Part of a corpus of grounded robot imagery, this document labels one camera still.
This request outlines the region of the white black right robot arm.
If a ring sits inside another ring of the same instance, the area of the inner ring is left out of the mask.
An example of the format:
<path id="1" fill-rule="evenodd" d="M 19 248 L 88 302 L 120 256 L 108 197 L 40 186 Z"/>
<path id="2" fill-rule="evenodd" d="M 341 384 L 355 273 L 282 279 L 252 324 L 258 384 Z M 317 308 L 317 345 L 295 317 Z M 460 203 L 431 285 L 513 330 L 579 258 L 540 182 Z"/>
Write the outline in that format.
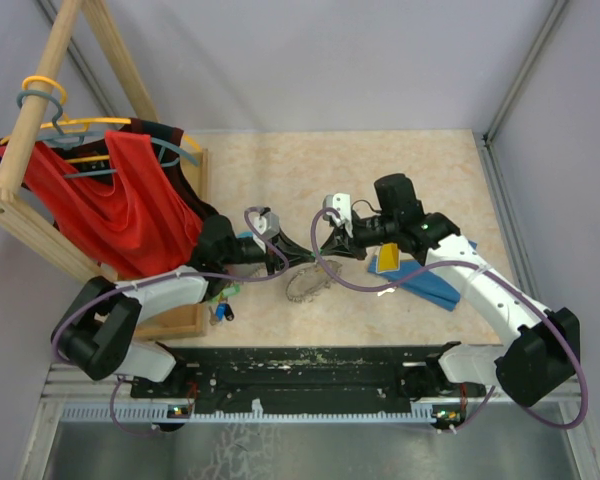
<path id="1" fill-rule="evenodd" d="M 359 217 L 345 193 L 328 195 L 323 217 L 331 242 L 361 257 L 370 247 L 394 244 L 422 272 L 453 287 L 497 334 L 498 346 L 458 344 L 426 372 L 428 387 L 450 395 L 461 383 L 500 387 L 515 403 L 532 407 L 580 366 L 580 322 L 567 308 L 550 310 L 532 299 L 484 260 L 444 214 L 425 212 L 412 181 L 402 173 L 375 181 L 380 210 Z"/>

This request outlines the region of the steel key ring disc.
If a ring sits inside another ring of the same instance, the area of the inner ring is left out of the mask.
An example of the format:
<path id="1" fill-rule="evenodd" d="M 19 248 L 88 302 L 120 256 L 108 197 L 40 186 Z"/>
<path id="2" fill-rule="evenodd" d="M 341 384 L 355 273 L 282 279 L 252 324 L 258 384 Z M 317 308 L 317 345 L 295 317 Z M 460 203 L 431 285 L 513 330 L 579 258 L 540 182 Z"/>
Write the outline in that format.
<path id="1" fill-rule="evenodd" d="M 289 280 L 285 294 L 290 302 L 311 301 L 335 282 L 319 262 L 300 268 Z"/>

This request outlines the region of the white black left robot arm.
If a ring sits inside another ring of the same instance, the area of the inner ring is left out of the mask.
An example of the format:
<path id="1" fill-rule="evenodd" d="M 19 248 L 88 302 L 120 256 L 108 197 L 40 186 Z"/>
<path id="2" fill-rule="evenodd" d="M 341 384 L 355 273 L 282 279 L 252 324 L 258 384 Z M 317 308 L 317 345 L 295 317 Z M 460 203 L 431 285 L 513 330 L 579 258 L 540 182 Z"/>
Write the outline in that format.
<path id="1" fill-rule="evenodd" d="M 181 306 L 203 303 L 238 282 L 229 270 L 262 264 L 270 278 L 292 266 L 309 263 L 311 251 L 290 240 L 278 217 L 261 211 L 248 223 L 251 236 L 235 235 L 230 220 L 214 215 L 204 221 L 187 264 L 140 280 L 113 283 L 89 280 L 51 335 L 57 357 L 94 381 L 111 375 L 144 378 L 164 395 L 181 394 L 188 373 L 167 348 L 140 341 L 138 325 Z"/>

